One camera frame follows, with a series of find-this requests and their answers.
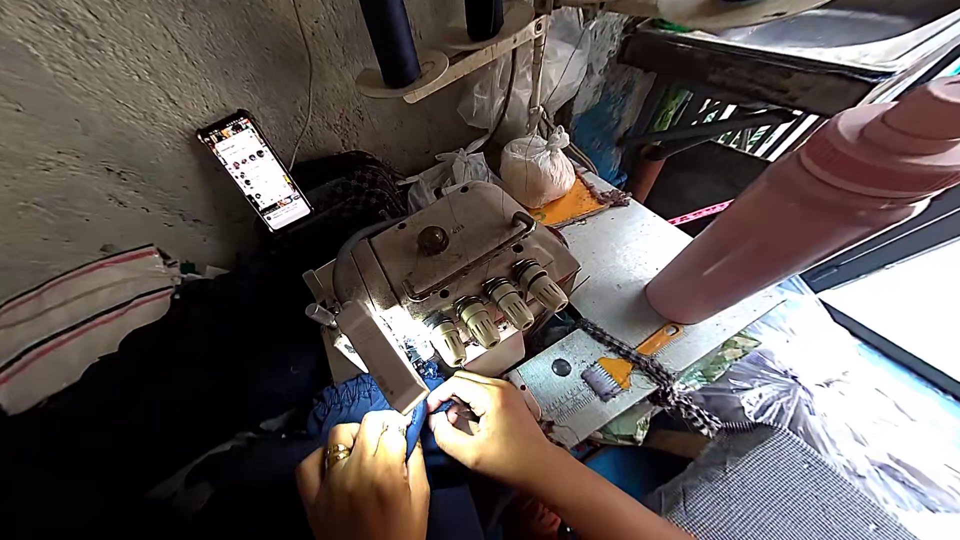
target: red stripe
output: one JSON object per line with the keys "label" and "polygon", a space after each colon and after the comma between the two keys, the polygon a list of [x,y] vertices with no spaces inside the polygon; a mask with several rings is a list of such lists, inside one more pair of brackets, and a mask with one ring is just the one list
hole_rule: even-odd
{"label": "red stripe", "polygon": [[122,263],[124,263],[124,262],[130,262],[131,260],[137,260],[137,259],[139,259],[139,258],[149,257],[149,256],[153,255],[154,253],[156,253],[156,250],[155,250],[154,248],[148,248],[147,251],[128,253],[128,254],[123,255],[123,256],[121,256],[121,257],[118,257],[118,258],[108,258],[108,259],[106,259],[106,260],[101,260],[100,262],[97,262],[96,264],[91,264],[90,266],[88,266],[88,267],[86,267],[86,268],[81,268],[80,270],[77,270],[77,271],[75,271],[75,272],[73,272],[73,273],[71,273],[71,274],[67,274],[66,276],[62,276],[62,277],[60,277],[60,278],[57,278],[57,279],[55,279],[55,280],[53,280],[53,281],[51,281],[51,282],[43,285],[41,288],[35,290],[34,292],[28,294],[27,296],[25,296],[25,297],[23,297],[23,298],[20,298],[20,299],[18,299],[18,300],[15,300],[15,301],[14,301],[13,303],[11,303],[11,304],[7,304],[7,305],[4,306],[2,309],[0,309],[0,315],[3,315],[4,313],[6,313],[7,311],[10,311],[11,309],[13,309],[13,308],[15,308],[15,307],[17,307],[17,306],[22,306],[23,304],[25,304],[25,303],[33,300],[34,298],[36,298],[37,296],[39,296],[41,293],[47,291],[50,287],[52,287],[52,286],[54,286],[54,285],[58,285],[58,284],[61,284],[61,283],[69,282],[70,280],[77,279],[77,278],[80,277],[80,276],[85,276],[86,274],[89,274],[90,272],[93,272],[93,271],[95,271],[95,270],[99,270],[99,269],[101,269],[101,268],[106,268],[107,266],[113,266],[114,264],[122,264]]}
{"label": "red stripe", "polygon": [[112,322],[112,321],[116,320],[117,318],[119,318],[119,317],[121,317],[121,316],[123,316],[123,315],[126,315],[131,309],[136,309],[137,307],[141,307],[141,306],[143,306],[143,305],[145,305],[145,304],[149,304],[150,302],[155,302],[155,301],[157,301],[157,300],[163,300],[164,298],[170,296],[172,293],[173,293],[173,290],[172,290],[172,289],[171,289],[171,290],[164,290],[164,291],[160,291],[159,293],[157,293],[157,294],[154,295],[154,296],[147,296],[147,297],[145,297],[145,298],[141,298],[141,299],[137,300],[136,302],[131,303],[129,306],[124,307],[123,309],[120,309],[119,311],[116,311],[116,312],[114,312],[114,313],[111,313],[110,315],[104,317],[103,319],[99,319],[99,320],[97,320],[96,322],[91,323],[91,324],[89,324],[89,325],[87,325],[87,326],[85,326],[85,327],[78,328],[78,329],[76,329],[75,331],[73,331],[73,332],[71,332],[71,333],[68,333],[68,334],[62,335],[61,337],[58,337],[57,339],[51,341],[50,343],[48,343],[47,345],[41,347],[40,349],[37,349],[36,351],[33,351],[32,353],[30,353],[30,354],[27,355],[26,357],[21,358],[20,361],[17,362],[17,364],[16,364],[15,366],[13,366],[13,368],[7,370],[7,372],[4,373],[3,375],[0,375],[0,384],[5,384],[5,383],[7,383],[10,379],[12,379],[12,378],[13,378],[14,376],[16,376],[18,373],[20,373],[21,371],[27,369],[27,367],[30,366],[30,364],[32,364],[32,363],[36,362],[37,360],[43,358],[43,357],[44,357],[45,355],[47,355],[48,353],[50,353],[50,352],[52,352],[52,351],[55,351],[55,350],[58,349],[59,347],[61,347],[61,346],[63,346],[63,345],[66,345],[67,343],[73,341],[74,339],[77,339],[77,338],[80,337],[81,335],[84,335],[85,333],[87,333],[87,332],[89,332],[89,331],[91,331],[91,330],[94,330],[94,329],[96,329],[96,328],[98,328],[98,327],[102,327],[102,326],[105,325],[106,323]]}
{"label": "red stripe", "polygon": [[696,220],[696,219],[700,219],[701,217],[707,217],[707,216],[713,215],[713,214],[715,214],[715,213],[717,213],[717,212],[722,212],[723,210],[727,209],[727,207],[728,207],[732,202],[733,202],[733,199],[730,199],[729,201],[725,201],[725,202],[723,202],[723,203],[720,203],[720,204],[717,204],[717,205],[713,205],[712,207],[706,207],[705,209],[695,210],[695,211],[692,211],[692,212],[689,213],[689,214],[684,214],[684,215],[682,215],[682,216],[680,216],[680,217],[675,217],[675,218],[673,218],[673,219],[668,219],[668,220],[666,220],[666,222],[669,223],[670,225],[680,225],[680,224],[682,224],[682,223],[687,223],[687,222],[689,222],[689,221],[693,221],[693,220]]}

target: forearm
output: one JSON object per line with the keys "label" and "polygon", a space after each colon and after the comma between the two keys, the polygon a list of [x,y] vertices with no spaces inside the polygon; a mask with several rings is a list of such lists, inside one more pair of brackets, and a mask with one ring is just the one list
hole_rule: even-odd
{"label": "forearm", "polygon": [[551,448],[519,486],[587,540],[690,540],[563,449]]}

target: checkered cloth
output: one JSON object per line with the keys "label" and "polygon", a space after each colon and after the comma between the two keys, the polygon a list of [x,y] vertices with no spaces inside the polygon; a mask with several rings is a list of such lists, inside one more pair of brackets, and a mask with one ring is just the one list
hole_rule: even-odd
{"label": "checkered cloth", "polygon": [[677,412],[690,423],[690,426],[707,437],[712,437],[720,428],[720,420],[716,416],[698,407],[689,397],[677,392],[674,387],[677,380],[659,362],[638,353],[636,349],[613,337],[588,319],[580,319],[577,322],[577,328],[585,331],[587,335],[613,353],[630,360],[640,373],[657,386],[657,390],[647,398],[651,404]]}
{"label": "checkered cloth", "polygon": [[725,424],[644,502],[698,540],[917,540],[797,435]]}

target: black cloth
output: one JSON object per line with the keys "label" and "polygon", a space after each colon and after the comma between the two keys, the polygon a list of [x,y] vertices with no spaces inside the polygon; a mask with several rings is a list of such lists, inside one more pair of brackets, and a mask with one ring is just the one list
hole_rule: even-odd
{"label": "black cloth", "polygon": [[300,275],[353,232],[402,215],[402,199],[397,174],[365,153],[295,171],[314,202],[307,223],[229,274],[185,283],[166,315],[78,382],[0,418],[4,538],[180,535],[186,524],[144,493],[235,433],[309,409],[329,370]]}

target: finger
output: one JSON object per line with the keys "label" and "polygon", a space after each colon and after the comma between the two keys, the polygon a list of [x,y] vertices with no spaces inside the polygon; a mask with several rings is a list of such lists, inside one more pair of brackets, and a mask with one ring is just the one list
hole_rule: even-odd
{"label": "finger", "polygon": [[384,431],[374,455],[376,461],[402,473],[403,461],[407,456],[407,425],[410,419],[400,414],[391,415],[384,422]]}
{"label": "finger", "polygon": [[353,446],[353,454],[361,460],[372,459],[376,454],[377,447],[380,446],[380,438],[385,434],[387,427],[402,425],[406,426],[410,419],[395,410],[373,410],[364,415],[360,422],[360,430],[357,432],[356,443]]}
{"label": "finger", "polygon": [[[330,434],[326,437],[326,447],[331,449],[337,448],[347,448],[350,450],[352,455],[352,449],[356,446],[356,437],[357,432],[360,430],[359,424],[337,424],[330,429]],[[347,464],[347,460],[350,458],[347,457],[339,461],[327,461],[326,463],[326,473],[329,475],[331,472],[342,469]]]}
{"label": "finger", "polygon": [[476,380],[459,377],[460,373],[461,372],[457,372],[457,376],[451,377],[440,386],[437,386],[433,392],[430,392],[430,395],[426,397],[426,410],[428,413],[437,410],[437,407],[440,406],[441,403],[449,400],[453,396],[463,400],[464,403],[473,409],[473,412],[481,416],[490,410],[490,392],[492,387],[482,382],[477,382]]}
{"label": "finger", "polygon": [[454,428],[445,414],[430,415],[427,424],[433,430],[433,436],[437,439],[437,446],[469,467],[474,454],[473,437]]}
{"label": "finger", "polygon": [[297,466],[295,477],[297,479],[297,491],[300,492],[300,500],[303,501],[303,508],[309,513],[311,508],[317,502],[318,494],[323,482],[320,480],[320,472],[324,466],[325,448],[320,447],[308,455],[300,465]]}
{"label": "finger", "polygon": [[359,430],[359,424],[337,424],[330,428],[330,433],[326,436],[326,447],[334,448],[339,444],[348,449],[353,449]]}
{"label": "finger", "polygon": [[320,447],[308,455],[306,459],[300,462],[295,472],[297,479],[297,491],[300,492],[300,500],[303,502],[303,510],[306,513],[307,523],[316,535],[322,531],[320,527],[320,513],[318,508],[324,503],[323,482],[321,481],[321,470],[324,467],[324,456],[326,448]]}
{"label": "finger", "polygon": [[417,446],[407,459],[407,481],[410,484],[411,506],[415,516],[423,516],[430,509],[430,483],[426,479],[426,465],[423,463],[423,445]]}

